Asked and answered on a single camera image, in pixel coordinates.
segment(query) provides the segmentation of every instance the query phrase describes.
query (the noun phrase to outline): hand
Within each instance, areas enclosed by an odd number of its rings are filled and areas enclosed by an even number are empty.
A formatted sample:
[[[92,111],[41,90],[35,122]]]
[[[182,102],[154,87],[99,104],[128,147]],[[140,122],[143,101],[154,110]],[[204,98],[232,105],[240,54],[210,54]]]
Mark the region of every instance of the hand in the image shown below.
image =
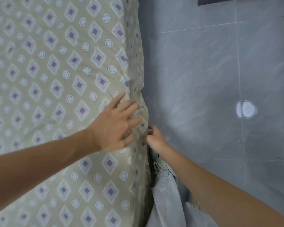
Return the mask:
[[[168,143],[157,126],[148,126],[148,128],[152,129],[152,131],[148,132],[144,140],[155,152],[160,154],[160,152],[168,146]]]
[[[136,100],[120,103],[124,96],[125,92],[119,93],[87,128],[98,151],[120,150],[134,141],[134,133],[125,135],[141,123],[141,118],[130,118],[139,105]]]

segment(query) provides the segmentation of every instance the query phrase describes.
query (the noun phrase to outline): bed sheet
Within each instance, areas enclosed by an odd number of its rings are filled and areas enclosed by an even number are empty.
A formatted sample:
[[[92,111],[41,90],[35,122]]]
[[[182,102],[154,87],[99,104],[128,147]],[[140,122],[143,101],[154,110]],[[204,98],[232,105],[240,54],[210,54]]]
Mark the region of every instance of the bed sheet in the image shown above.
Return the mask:
[[[151,205],[137,14],[138,0],[0,0],[0,155],[84,129],[124,89],[142,118],[131,146],[53,175],[2,210],[0,226],[143,225]]]

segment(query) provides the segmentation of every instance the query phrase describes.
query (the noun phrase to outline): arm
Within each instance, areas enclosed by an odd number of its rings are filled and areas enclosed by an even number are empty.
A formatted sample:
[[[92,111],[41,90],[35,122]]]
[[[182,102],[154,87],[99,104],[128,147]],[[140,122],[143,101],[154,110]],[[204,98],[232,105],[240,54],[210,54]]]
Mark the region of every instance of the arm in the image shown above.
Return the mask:
[[[86,129],[61,140],[0,156],[0,210],[38,184],[97,151],[123,149],[135,134],[125,134],[141,122],[130,116],[139,108],[120,93]]]
[[[271,207],[190,161],[170,147],[156,126],[146,137],[220,227],[284,227],[284,216]]]

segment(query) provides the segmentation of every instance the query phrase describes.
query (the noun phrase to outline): beige bed sheet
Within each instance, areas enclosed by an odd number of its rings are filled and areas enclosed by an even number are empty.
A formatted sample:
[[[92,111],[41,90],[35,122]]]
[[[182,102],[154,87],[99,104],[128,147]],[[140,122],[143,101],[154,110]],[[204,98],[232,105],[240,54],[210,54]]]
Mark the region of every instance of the beige bed sheet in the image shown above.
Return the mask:
[[[124,89],[142,118],[130,147],[53,175],[1,211],[0,226],[143,225],[150,174],[137,15],[138,0],[0,0],[0,155],[84,129]]]

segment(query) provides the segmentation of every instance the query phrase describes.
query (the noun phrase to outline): gray floor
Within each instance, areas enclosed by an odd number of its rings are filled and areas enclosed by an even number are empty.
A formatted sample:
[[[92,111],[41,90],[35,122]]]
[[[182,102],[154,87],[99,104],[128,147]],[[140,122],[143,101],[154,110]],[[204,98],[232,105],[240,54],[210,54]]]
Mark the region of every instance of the gray floor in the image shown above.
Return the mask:
[[[139,20],[150,124],[284,214],[284,0],[140,0]]]

